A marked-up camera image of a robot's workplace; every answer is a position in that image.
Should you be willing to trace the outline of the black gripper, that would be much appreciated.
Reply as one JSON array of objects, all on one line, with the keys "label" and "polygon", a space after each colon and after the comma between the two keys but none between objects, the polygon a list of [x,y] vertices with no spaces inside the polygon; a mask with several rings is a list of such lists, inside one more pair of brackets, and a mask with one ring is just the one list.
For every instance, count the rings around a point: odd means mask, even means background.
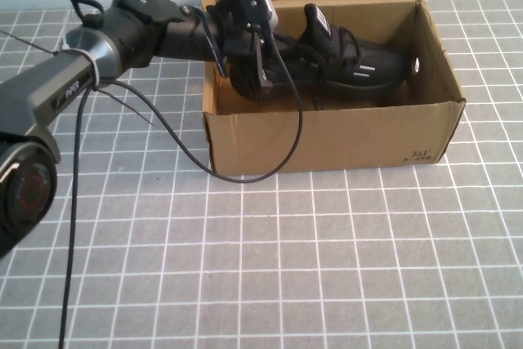
[{"label": "black gripper", "polygon": [[256,74],[261,88],[271,88],[263,68],[262,46],[269,40],[264,30],[267,25],[275,30],[278,16],[266,21],[254,20],[241,7],[181,7],[184,21],[179,43],[194,59],[215,61],[219,74],[228,77],[226,60],[237,60],[255,56]]}]

